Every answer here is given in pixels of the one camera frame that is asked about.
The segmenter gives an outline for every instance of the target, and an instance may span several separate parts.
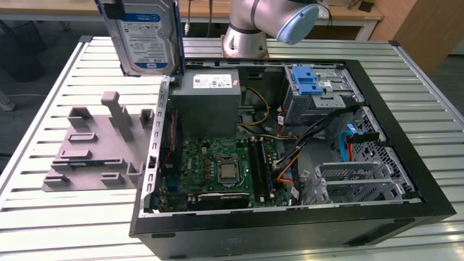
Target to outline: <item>green circuit board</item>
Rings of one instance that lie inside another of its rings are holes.
[[[181,155],[180,193],[201,194],[242,192],[250,195],[249,207],[284,206],[286,192],[274,191],[274,199],[258,202],[253,195],[253,176],[249,166],[246,139],[186,140]],[[273,140],[264,143],[268,160],[277,159]],[[234,165],[238,177],[230,183],[221,183],[221,164]]]

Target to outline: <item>hard drive label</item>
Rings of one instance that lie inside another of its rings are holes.
[[[125,14],[120,23],[133,63],[141,68],[166,67],[166,49],[161,38],[165,32],[160,16]]]

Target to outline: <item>wooden desk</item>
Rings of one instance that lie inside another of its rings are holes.
[[[212,21],[228,23],[229,0],[213,0]],[[369,13],[342,7],[329,7],[334,26],[361,27],[356,40],[368,40],[377,21],[384,16],[376,8]],[[180,15],[186,20],[188,0],[180,0]],[[208,0],[193,0],[192,22],[208,22]],[[0,19],[36,21],[101,21],[93,0],[0,0]],[[316,25],[326,25],[320,17]]]

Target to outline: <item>motherboard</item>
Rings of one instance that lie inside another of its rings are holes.
[[[185,140],[173,210],[285,206],[285,188],[272,185],[276,159],[273,140]]]

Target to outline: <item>wall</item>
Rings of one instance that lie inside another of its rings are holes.
[[[464,38],[462,0],[377,0],[385,19],[370,40],[396,40],[432,75]]]

